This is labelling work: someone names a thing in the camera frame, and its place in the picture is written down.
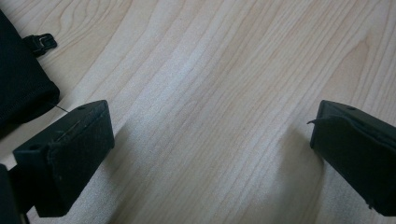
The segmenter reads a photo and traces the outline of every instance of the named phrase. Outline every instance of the black bag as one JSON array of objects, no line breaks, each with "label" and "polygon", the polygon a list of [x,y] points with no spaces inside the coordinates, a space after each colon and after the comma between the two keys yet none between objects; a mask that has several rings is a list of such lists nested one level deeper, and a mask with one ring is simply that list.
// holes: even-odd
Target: black bag
[{"label": "black bag", "polygon": [[0,10],[0,127],[35,119],[59,102],[59,89],[35,58],[43,50],[37,53],[32,51],[34,46],[29,46],[38,41],[41,49],[48,47],[42,38],[28,36],[22,40]]}]

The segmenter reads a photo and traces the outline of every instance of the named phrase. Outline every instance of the black plastic object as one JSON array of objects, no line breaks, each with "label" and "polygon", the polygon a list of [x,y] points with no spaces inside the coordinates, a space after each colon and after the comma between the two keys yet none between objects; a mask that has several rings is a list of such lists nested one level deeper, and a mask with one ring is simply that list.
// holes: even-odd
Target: black plastic object
[{"label": "black plastic object", "polygon": [[7,167],[3,164],[0,164],[0,220],[1,223],[22,224]]},{"label": "black plastic object", "polygon": [[65,215],[113,147],[106,101],[74,109],[22,144],[9,171],[19,213],[34,206],[40,217]]},{"label": "black plastic object", "polygon": [[396,128],[355,107],[320,103],[311,147],[384,216],[396,216]]},{"label": "black plastic object", "polygon": [[28,35],[23,41],[36,57],[46,54],[49,49],[58,47],[51,34]]}]

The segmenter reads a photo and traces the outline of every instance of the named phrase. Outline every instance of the wooden table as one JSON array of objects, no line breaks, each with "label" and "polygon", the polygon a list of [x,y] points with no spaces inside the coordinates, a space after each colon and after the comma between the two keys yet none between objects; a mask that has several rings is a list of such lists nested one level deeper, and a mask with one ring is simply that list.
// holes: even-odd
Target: wooden table
[{"label": "wooden table", "polygon": [[[60,106],[106,99],[116,147],[70,212],[32,223],[394,223],[309,147],[323,99],[396,125],[396,3],[2,1]],[[4,137],[0,162],[63,116]]]}]

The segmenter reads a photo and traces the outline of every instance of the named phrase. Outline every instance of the light wooden surface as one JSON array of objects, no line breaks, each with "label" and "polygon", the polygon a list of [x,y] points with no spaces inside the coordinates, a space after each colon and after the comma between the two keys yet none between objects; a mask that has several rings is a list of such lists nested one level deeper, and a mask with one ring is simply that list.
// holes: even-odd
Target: light wooden surface
[{"label": "light wooden surface", "polygon": [[[109,102],[116,147],[65,217],[32,223],[395,223],[310,149],[320,100],[396,125],[396,2],[2,1],[60,106]],[[0,142],[0,162],[64,113]]]}]

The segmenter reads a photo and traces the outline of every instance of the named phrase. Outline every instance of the black clip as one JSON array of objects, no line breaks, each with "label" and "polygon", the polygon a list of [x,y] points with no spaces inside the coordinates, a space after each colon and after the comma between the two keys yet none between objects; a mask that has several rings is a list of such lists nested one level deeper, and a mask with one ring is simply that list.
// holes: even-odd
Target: black clip
[{"label": "black clip", "polygon": [[28,35],[23,41],[36,57],[44,55],[49,49],[58,47],[58,44],[51,34]]}]

